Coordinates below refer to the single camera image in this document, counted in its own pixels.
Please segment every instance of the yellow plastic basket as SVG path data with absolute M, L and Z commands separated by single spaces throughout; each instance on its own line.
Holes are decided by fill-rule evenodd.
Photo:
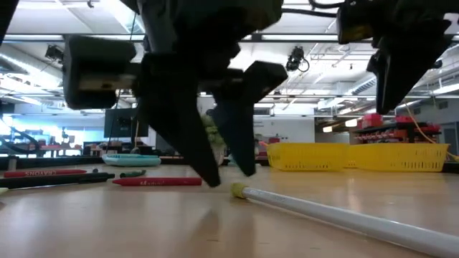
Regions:
M 357 168 L 357 159 L 359 156 L 359 149 L 355 145 L 350 145 L 347 148 L 347 163 L 344 168 Z
M 440 172 L 448 144 L 375 143 L 353 145 L 358 168 L 373 171 Z
M 274 143 L 270 166 L 282 171 L 339 171 L 346 164 L 345 143 Z

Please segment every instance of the wooden table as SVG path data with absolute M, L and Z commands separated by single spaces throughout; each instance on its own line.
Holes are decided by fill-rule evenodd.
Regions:
M 80 166 L 120 173 L 131 168 Z M 187 166 L 149 176 L 195 176 Z M 224 184 L 122 187 L 112 183 L 15 190 L 0 196 L 2 258 L 424 257 L 273 207 L 233 199 L 232 182 L 459 235 L 459 176 L 441 173 L 286 173 Z

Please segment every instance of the monitor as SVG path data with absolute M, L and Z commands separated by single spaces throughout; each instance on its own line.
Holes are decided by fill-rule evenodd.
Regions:
M 130 138 L 131 132 L 135 135 L 136 115 L 137 110 L 134 108 L 106 110 L 103 137 Z M 148 137 L 148 124 L 139 121 L 137 137 Z

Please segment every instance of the fluorescent light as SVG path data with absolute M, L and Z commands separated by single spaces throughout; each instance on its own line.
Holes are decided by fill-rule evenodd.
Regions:
M 356 127 L 357 126 L 357 119 L 347 120 L 345 122 L 345 124 L 346 124 L 346 127 Z
M 401 105 L 398 105 L 397 108 L 405 108 L 405 107 L 407 107 L 407 105 L 408 105 L 408 106 L 411 106 L 411 105 L 414 105 L 414 104 L 416 104 L 416 103 L 418 103 L 418 102 L 419 102 L 419 100 L 415 100 L 415 101 L 412 101 L 412 102 L 408 102 L 407 104 L 403 103 L 403 104 L 401 104 Z
M 40 41 L 64 41 L 64 38 L 62 35 L 40 35 L 40 34 L 6 34 L 5 35 L 5 42 L 8 42 L 9 40 L 15 40 L 15 41 L 22 41 L 22 40 L 40 40 Z
M 128 41 L 129 39 L 132 41 L 142 41 L 145 37 L 145 34 L 112 34 L 112 35 L 88 35 L 91 37 L 101 38 L 101 39 L 113 39 L 113 40 L 123 40 Z
M 26 103 L 33 104 L 33 105 L 41 105 L 41 102 L 40 102 L 40 101 L 31 99 L 30 97 L 12 97 L 12 96 L 6 96 L 5 98 L 9 98 L 10 100 L 18 100 L 18 101 L 26 102 Z
M 374 114 L 376 112 L 376 108 L 372 108 L 371 110 L 367 110 L 366 114 Z
M 343 109 L 343 110 L 339 111 L 339 115 L 344 115 L 344 114 L 350 113 L 352 111 L 353 111 L 352 108 L 346 108 L 346 109 Z
M 336 41 L 336 35 L 330 34 L 309 34 L 309 35 L 292 35 L 292 34 L 262 34 L 262 38 L 266 40 L 308 40 L 314 42 Z
M 440 89 L 434 90 L 433 94 L 434 95 L 439 95 L 439 94 L 443 94 L 443 93 L 452 92 L 452 91 L 455 91 L 455 90 L 459 90 L 459 84 L 441 87 Z
M 33 105 L 42 105 L 42 103 L 38 100 L 35 100 L 35 99 L 32 99 L 30 97 L 21 97 L 23 99 L 23 101 L 29 103 L 29 104 L 33 104 Z
M 333 132 L 333 128 L 331 126 L 325 127 L 322 129 L 324 133 L 331 133 Z

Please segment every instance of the white rod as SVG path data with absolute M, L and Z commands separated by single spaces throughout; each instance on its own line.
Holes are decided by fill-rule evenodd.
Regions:
M 361 232 L 375 239 L 398 244 L 436 257 L 459 257 L 459 237 L 457 236 L 249 188 L 240 183 L 233 185 L 232 193 L 239 198 L 252 199 L 294 211 L 314 219 Z

